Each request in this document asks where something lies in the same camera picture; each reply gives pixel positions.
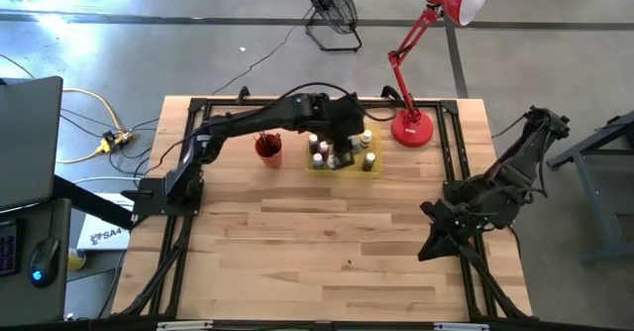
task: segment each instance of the keyboard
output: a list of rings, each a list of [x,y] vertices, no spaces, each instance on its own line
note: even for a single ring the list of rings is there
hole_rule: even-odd
[[[18,272],[18,221],[0,220],[0,277]]]

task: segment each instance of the desk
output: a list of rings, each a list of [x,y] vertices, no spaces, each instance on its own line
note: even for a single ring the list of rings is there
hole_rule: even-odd
[[[151,166],[182,138],[190,98],[165,98]],[[483,102],[463,99],[458,106],[471,171],[484,172],[495,152]],[[216,106],[213,114],[242,109]],[[458,258],[416,260],[429,234],[418,206],[439,198],[445,179],[439,136],[435,131],[428,145],[409,149],[392,140],[389,123],[379,124],[383,169],[374,179],[306,173],[305,135],[280,131],[280,170],[264,167],[252,137],[228,140],[218,160],[204,167],[205,191],[191,230],[177,318],[467,320]],[[162,176],[177,160],[174,149],[152,175]],[[454,166],[460,171],[457,160]],[[164,217],[150,217],[133,230],[114,312],[132,302],[156,269],[164,224]],[[492,274],[530,314],[512,235],[494,231],[484,241]],[[480,287],[475,280],[484,310]]]

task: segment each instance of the wood grain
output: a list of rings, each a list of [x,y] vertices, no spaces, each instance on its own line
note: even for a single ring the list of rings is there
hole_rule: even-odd
[[[189,99],[165,98],[151,166],[182,137]],[[495,160],[483,103],[458,102],[472,173],[483,172]],[[214,108],[215,114],[226,111],[240,109]],[[449,120],[447,125],[455,158]],[[204,168],[203,203],[192,227],[178,318],[467,319],[458,259],[416,260],[429,233],[418,206],[439,198],[445,179],[438,132],[427,146],[408,149],[392,140],[388,123],[381,129],[383,171],[373,179],[306,173],[305,135],[279,132],[281,169],[264,167],[252,137],[227,141],[218,160]],[[177,157],[174,149],[152,175],[165,174]],[[460,176],[458,160],[453,164]],[[130,304],[155,270],[164,222],[149,218],[132,232],[113,310]],[[492,273],[530,313],[512,235],[495,231],[484,241]],[[483,310],[477,277],[475,285]]]

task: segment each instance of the red cup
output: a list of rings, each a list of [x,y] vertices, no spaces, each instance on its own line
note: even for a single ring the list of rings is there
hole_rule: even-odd
[[[256,140],[256,153],[266,166],[279,168],[281,166],[281,139],[275,134],[266,134],[266,140],[267,144],[262,137]]]

